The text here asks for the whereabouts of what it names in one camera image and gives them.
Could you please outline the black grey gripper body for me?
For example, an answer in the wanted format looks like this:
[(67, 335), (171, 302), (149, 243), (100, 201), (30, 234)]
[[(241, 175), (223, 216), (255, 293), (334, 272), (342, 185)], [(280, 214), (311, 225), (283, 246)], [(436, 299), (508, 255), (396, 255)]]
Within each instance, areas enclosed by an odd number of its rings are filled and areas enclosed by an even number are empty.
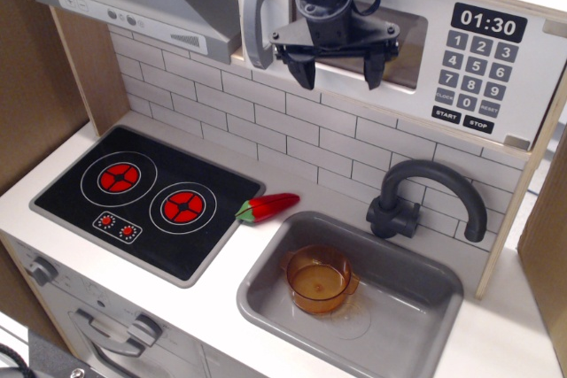
[(343, 9), (297, 4), (294, 19), (272, 31), (269, 41), (285, 63), (311, 63), (318, 58), (364, 58), (399, 54), (400, 27), (375, 14), (364, 16), (348, 5)]

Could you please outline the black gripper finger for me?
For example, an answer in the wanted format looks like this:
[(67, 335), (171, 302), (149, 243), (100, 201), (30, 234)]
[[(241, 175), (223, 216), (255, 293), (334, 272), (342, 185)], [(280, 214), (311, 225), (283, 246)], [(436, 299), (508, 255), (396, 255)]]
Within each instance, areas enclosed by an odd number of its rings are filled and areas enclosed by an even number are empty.
[(383, 54), (371, 52), (364, 57), (363, 72), (369, 89), (376, 89), (380, 86), (384, 68), (385, 59)]
[(315, 87), (314, 58), (291, 58), (288, 61), (288, 69), (302, 88), (312, 90)]

